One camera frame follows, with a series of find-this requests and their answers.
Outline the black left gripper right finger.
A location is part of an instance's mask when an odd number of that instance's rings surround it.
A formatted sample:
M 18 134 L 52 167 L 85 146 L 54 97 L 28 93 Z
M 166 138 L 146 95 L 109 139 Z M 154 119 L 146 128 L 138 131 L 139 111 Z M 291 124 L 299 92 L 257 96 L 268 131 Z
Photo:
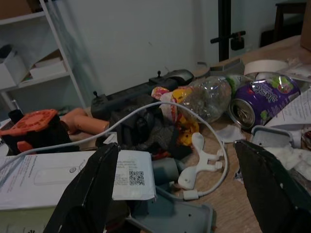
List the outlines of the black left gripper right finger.
M 247 197 L 264 233 L 309 233 L 311 196 L 281 162 L 261 146 L 238 140 L 239 160 Z

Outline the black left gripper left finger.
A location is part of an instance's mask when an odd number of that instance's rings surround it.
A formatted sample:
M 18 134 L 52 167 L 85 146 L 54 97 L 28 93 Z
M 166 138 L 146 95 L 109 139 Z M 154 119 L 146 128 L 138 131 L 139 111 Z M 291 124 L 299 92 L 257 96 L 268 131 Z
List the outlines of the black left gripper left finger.
M 110 143 L 98 148 L 63 192 L 46 233 L 102 233 L 112 200 L 120 148 Z

